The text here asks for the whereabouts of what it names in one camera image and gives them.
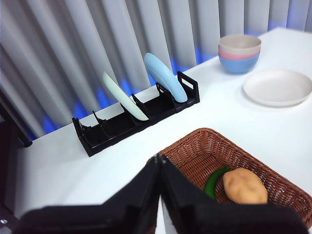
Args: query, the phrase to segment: plate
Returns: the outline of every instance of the plate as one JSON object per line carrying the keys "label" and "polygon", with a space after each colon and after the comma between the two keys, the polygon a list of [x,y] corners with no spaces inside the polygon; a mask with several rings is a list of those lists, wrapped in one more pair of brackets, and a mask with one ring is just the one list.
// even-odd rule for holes
{"label": "plate", "polygon": [[157,83],[166,88],[177,102],[187,101],[187,95],[182,85],[159,58],[151,53],[146,53],[144,63],[147,72]]}
{"label": "plate", "polygon": [[103,82],[112,95],[137,119],[146,121],[148,117],[141,109],[128,97],[128,95],[109,77],[103,73]]}
{"label": "plate", "polygon": [[262,71],[248,77],[243,89],[252,100],[269,106],[291,106],[305,101],[312,92],[312,81],[290,70]]}

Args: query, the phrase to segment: stacked bowls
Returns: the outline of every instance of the stacked bowls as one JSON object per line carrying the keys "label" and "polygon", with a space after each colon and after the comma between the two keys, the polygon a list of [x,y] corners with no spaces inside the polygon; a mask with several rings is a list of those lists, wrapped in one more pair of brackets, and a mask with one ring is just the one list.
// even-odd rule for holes
{"label": "stacked bowls", "polygon": [[261,40],[251,35],[229,35],[219,42],[219,60],[230,73],[246,73],[257,62]]}

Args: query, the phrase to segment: black dish rack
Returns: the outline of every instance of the black dish rack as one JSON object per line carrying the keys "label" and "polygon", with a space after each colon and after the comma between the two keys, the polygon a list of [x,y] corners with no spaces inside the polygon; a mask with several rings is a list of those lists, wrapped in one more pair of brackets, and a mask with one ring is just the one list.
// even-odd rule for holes
{"label": "black dish rack", "polygon": [[102,151],[117,142],[152,126],[159,121],[199,103],[198,83],[182,72],[177,73],[177,78],[188,97],[184,103],[176,102],[171,93],[160,84],[156,84],[159,96],[142,103],[132,94],[133,100],[141,111],[149,118],[147,121],[136,119],[122,105],[124,113],[110,119],[100,119],[93,112],[98,124],[84,126],[78,118],[72,118],[76,133],[88,156]]}

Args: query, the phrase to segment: curtain fold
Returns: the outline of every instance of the curtain fold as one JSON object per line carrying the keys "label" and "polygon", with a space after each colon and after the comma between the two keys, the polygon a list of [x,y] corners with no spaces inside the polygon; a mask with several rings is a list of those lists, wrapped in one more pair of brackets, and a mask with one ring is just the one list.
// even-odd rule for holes
{"label": "curtain fold", "polygon": [[176,74],[276,27],[312,32],[311,0],[1,0],[0,88],[41,137],[117,102],[104,71],[130,96],[147,52]]}

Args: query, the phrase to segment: basket rim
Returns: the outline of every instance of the basket rim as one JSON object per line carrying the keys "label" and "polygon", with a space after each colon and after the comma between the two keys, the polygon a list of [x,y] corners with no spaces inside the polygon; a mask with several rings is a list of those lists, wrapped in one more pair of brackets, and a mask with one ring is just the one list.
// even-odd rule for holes
{"label": "basket rim", "polygon": [[242,149],[241,147],[237,146],[235,143],[233,143],[232,141],[230,141],[228,138],[226,138],[225,136],[223,136],[222,134],[218,133],[217,131],[211,129],[211,128],[198,128],[192,132],[190,132],[189,134],[185,135],[184,137],[182,137],[181,139],[177,140],[176,142],[174,142],[173,144],[167,146],[165,149],[161,150],[158,152],[159,155],[165,154],[166,153],[164,151],[170,151],[173,148],[175,148],[177,145],[183,144],[184,141],[186,141],[190,136],[194,136],[194,135],[198,135],[198,134],[202,134],[203,132],[210,132],[213,133],[219,137],[221,137],[223,140],[226,141],[226,143],[229,143],[230,145],[235,146],[235,148],[238,151],[243,152],[244,154],[246,154],[251,160],[255,160],[259,163],[261,163],[263,165],[263,167],[265,167],[266,169],[269,169],[270,173],[273,173],[275,175],[278,176],[278,179],[283,180],[283,183],[289,183],[291,184],[292,188],[294,188],[296,191],[298,191],[301,195],[304,195],[307,200],[306,202],[310,205],[310,210],[309,212],[307,212],[307,214],[302,217],[302,219],[305,221],[305,224],[307,226],[307,228],[309,229],[312,226],[312,196],[309,195],[307,192],[305,192],[303,189],[301,189],[300,187],[298,187],[297,185],[295,185],[294,183],[292,183],[290,180],[288,180],[287,178],[285,178],[284,176],[280,175],[278,172],[276,172],[275,170],[273,170],[272,168],[270,168],[268,165],[266,165],[265,163],[263,163],[262,161],[260,161],[259,159],[255,158],[254,156],[252,156],[251,154],[249,154],[247,151],[245,151],[244,149]]}

